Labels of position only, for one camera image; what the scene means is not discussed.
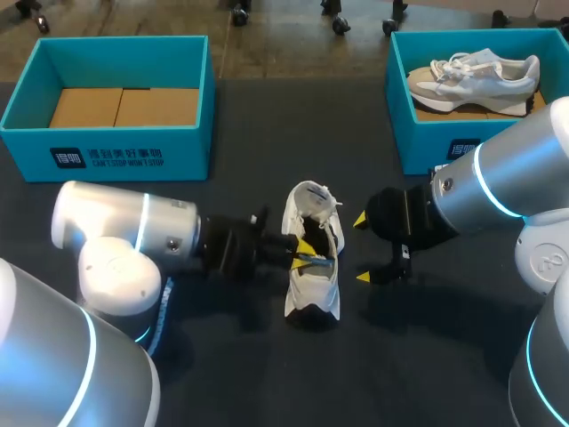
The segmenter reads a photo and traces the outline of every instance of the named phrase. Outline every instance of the sneaker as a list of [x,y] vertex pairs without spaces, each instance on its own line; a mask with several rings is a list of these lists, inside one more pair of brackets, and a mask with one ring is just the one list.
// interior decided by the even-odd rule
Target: sneaker
[[540,60],[504,60],[490,49],[455,53],[450,60],[433,60],[407,78],[411,96],[436,111],[450,112],[463,104],[478,104],[511,116],[527,114],[526,102],[540,82]]
[[283,234],[293,234],[314,249],[311,262],[290,272],[284,316],[295,310],[330,313],[340,320],[338,252],[344,236],[336,206],[328,188],[304,181],[291,191],[284,210]]

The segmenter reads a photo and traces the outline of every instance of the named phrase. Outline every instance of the floor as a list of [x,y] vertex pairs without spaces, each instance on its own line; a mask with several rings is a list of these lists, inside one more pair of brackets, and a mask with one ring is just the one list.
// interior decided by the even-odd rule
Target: floor
[[[218,77],[378,76],[388,53],[381,20],[391,4],[380,0],[344,0],[342,16],[352,27],[344,37],[321,16],[319,0],[253,0],[243,28],[231,26],[226,0],[40,1],[54,37],[206,34]],[[413,6],[405,29],[487,28],[490,20]],[[40,36],[15,7],[0,11],[0,81],[18,79]]]

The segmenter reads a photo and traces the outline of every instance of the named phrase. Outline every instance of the brown cardboard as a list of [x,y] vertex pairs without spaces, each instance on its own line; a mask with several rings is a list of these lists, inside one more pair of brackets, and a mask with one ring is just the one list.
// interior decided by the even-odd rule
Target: brown cardboard
[[115,126],[196,124],[198,89],[124,89]]
[[112,127],[122,93],[121,88],[63,89],[50,127]]
[[[539,111],[540,109],[544,108],[545,105],[546,103],[541,92],[536,92],[533,96],[533,108],[529,114]],[[506,114],[494,113],[485,109],[484,107],[475,104],[462,105],[450,113],[439,113],[434,110],[428,110],[424,106],[420,105],[419,102],[415,102],[414,106],[415,114],[417,115],[418,120],[421,122],[447,120],[503,120],[504,118],[518,118],[515,116],[508,116]]]

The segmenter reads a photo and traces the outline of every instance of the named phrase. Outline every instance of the dark tabletop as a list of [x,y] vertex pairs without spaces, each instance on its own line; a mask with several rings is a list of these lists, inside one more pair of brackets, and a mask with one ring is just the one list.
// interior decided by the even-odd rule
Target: dark tabletop
[[[12,88],[0,85],[0,111]],[[417,254],[406,286],[370,286],[356,275],[390,245],[351,224],[372,193],[405,185],[382,81],[221,81],[216,114],[207,182],[117,186],[205,214],[267,203],[277,232],[296,183],[327,185],[344,204],[341,322],[287,325],[285,271],[247,287],[178,278],[158,426],[512,426],[509,367],[541,303],[514,263],[521,225]],[[26,184],[0,144],[0,257],[72,297],[76,263],[50,240],[59,188]]]

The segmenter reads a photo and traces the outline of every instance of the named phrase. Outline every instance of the teal box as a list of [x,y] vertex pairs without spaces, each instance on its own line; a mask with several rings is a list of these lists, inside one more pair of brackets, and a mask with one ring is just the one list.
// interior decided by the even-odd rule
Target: teal box
[[[50,129],[65,87],[199,88],[196,124]],[[29,182],[201,181],[214,103],[206,36],[44,38],[20,76],[0,136]]]
[[547,103],[569,95],[569,48],[554,28],[397,32],[391,36],[385,94],[399,157],[405,174],[424,174],[452,160],[451,147],[473,147],[519,119],[420,122],[406,75],[432,60],[457,52],[490,48],[502,58],[541,61],[541,94]]

